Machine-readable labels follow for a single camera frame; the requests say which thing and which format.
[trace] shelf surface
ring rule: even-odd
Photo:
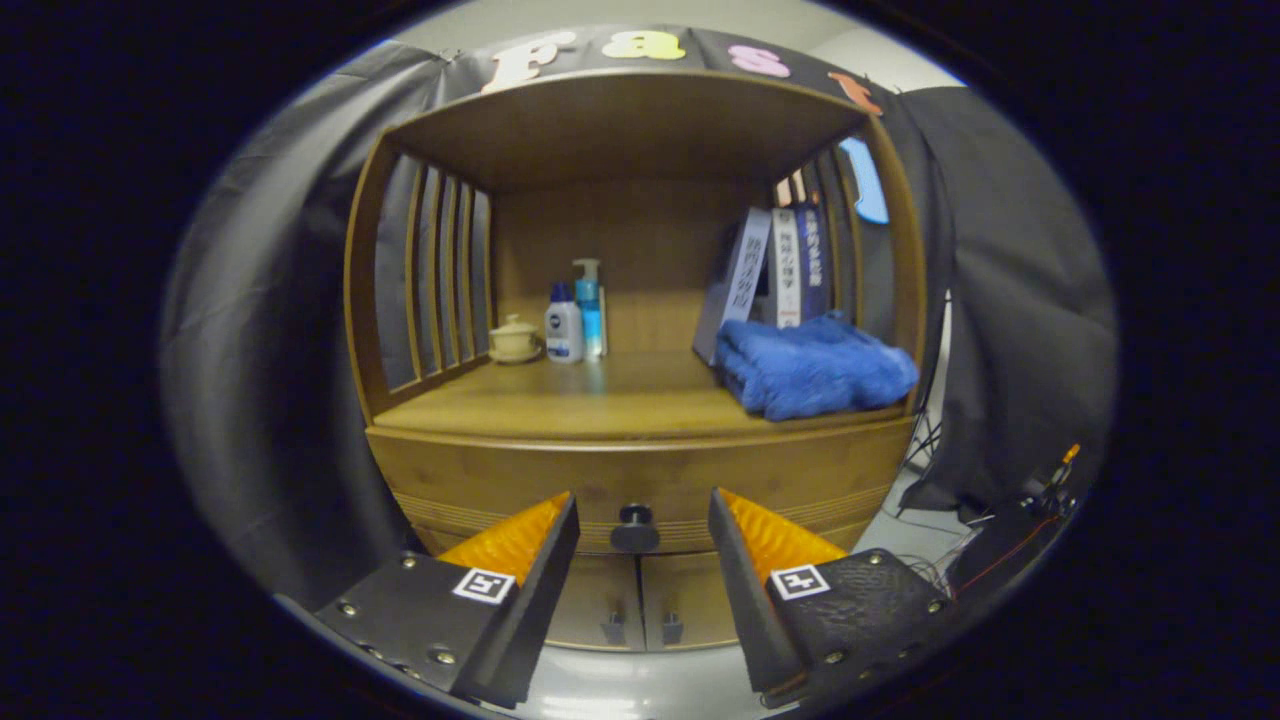
[[[399,430],[489,438],[723,438],[887,420],[900,405],[771,423],[748,415],[691,350],[611,354],[599,363],[488,363],[374,418]]]
[[[769,78],[596,70],[470,96],[387,138],[489,192],[627,177],[772,183],[864,118]]]

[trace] white bottle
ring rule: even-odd
[[[552,363],[582,360],[582,311],[573,302],[568,283],[552,286],[552,305],[547,309],[547,357]]]

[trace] cabinet knob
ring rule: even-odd
[[[622,524],[609,533],[609,544],[621,552],[649,552],[658,547],[658,530],[652,525],[653,510],[646,505],[627,505],[618,512]]]
[[[622,615],[620,612],[609,612],[609,621],[600,623],[600,629],[604,630],[604,642],[609,644],[627,644],[626,634],[622,632]]]
[[[680,638],[685,634],[685,623],[680,619],[680,615],[675,612],[668,612],[666,618],[662,619],[662,644],[680,644]]]

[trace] blue towel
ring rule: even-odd
[[[716,341],[724,386],[773,421],[884,407],[919,379],[906,352],[829,315],[795,328],[726,320]]]

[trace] book spine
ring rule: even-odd
[[[773,211],[773,256],[769,283],[776,307],[774,324],[794,328],[800,324],[800,241],[796,214],[792,210]]]
[[[730,282],[730,302],[721,320],[745,320],[755,300],[755,286],[760,281],[760,266],[769,241],[769,213],[758,208],[748,211],[739,238],[737,264]]]
[[[831,273],[827,246],[822,238],[818,208],[806,205],[796,210],[796,233],[800,238],[801,322],[812,320],[829,310]]]

